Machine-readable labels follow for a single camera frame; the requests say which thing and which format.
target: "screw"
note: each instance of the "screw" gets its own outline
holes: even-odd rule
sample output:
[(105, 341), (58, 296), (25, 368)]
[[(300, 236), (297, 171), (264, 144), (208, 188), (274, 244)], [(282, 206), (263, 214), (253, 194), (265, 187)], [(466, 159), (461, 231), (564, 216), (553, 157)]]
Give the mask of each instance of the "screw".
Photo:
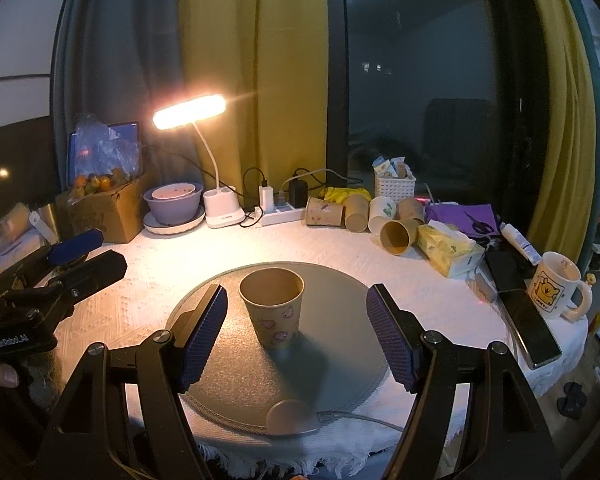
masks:
[(171, 337), (171, 332), (168, 330), (158, 330), (158, 332), (154, 332), (152, 338), (156, 343), (165, 343)]
[(424, 333), (424, 339), (427, 341), (427, 343), (437, 345), (442, 341), (442, 334), (436, 330), (427, 330)]
[(102, 343), (93, 343), (87, 348), (87, 352), (89, 355), (100, 355), (104, 350), (104, 345)]
[(498, 355), (504, 355), (509, 351), (507, 345), (505, 345), (502, 341), (494, 341), (491, 343), (491, 350), (496, 352)]

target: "glass window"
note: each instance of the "glass window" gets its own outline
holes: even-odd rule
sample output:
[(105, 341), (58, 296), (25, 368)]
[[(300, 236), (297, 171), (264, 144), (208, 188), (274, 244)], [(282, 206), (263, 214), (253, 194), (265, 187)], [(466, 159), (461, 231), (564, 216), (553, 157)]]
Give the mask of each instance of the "glass window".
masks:
[(498, 181), (488, 0), (346, 0), (349, 175), (405, 156), (446, 200), (489, 200)]

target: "lamp neck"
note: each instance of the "lamp neck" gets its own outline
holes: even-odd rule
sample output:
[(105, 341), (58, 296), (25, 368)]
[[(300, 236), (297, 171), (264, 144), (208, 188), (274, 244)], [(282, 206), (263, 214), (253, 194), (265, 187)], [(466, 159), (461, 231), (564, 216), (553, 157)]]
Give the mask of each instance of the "lamp neck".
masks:
[(216, 158), (214, 157), (214, 154), (211, 153), (211, 148), (209, 147), (209, 145), (206, 143), (206, 139), (205, 137), (202, 135), (202, 133), (200, 132), (200, 130), (198, 129), (198, 126), (196, 125), (195, 122), (191, 123), (193, 124), (193, 128), (195, 129), (195, 131), (198, 133), (198, 135), (200, 136), (200, 139), (202, 139), (202, 143), (205, 145), (206, 148), (206, 152), (209, 154), (209, 157), (211, 157), (211, 162), (214, 165), (214, 173), (216, 174), (216, 189), (220, 189), (220, 174), (218, 173), (218, 165), (216, 164)]

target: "power strip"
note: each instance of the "power strip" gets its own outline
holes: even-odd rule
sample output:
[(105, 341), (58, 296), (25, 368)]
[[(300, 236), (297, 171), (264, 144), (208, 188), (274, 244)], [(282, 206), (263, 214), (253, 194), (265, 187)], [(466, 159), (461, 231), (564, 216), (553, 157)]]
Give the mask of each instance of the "power strip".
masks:
[(264, 213), (260, 223), (262, 226), (295, 222), (304, 218), (305, 207), (295, 208), (289, 202), (282, 206), (274, 206), (271, 213)]

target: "white bowl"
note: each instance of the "white bowl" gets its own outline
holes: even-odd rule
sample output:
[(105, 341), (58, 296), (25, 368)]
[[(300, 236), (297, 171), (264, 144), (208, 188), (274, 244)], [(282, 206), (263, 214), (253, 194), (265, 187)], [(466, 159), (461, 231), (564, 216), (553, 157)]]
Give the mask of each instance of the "white bowl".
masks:
[(151, 193), (155, 200), (171, 200), (173, 198), (182, 198), (195, 192), (196, 185), (190, 182), (178, 182), (177, 184), (167, 184), (154, 189)]

